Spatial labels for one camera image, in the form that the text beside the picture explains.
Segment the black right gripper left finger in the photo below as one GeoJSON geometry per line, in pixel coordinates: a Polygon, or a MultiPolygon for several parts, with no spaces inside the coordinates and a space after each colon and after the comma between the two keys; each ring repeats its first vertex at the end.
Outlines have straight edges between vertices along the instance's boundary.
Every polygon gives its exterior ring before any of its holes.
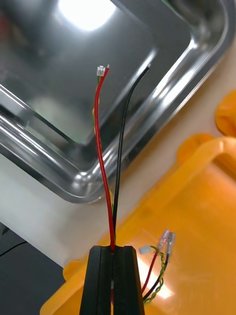
{"type": "Polygon", "coordinates": [[[113,255],[111,246],[93,246],[90,249],[79,314],[111,313],[113,255]]]}

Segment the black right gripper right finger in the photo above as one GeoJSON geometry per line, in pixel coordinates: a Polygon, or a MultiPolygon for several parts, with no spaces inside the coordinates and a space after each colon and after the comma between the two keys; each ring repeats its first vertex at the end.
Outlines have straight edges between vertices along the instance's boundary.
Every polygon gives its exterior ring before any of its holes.
{"type": "Polygon", "coordinates": [[[143,315],[136,250],[132,246],[115,247],[114,253],[114,314],[143,315]]]}

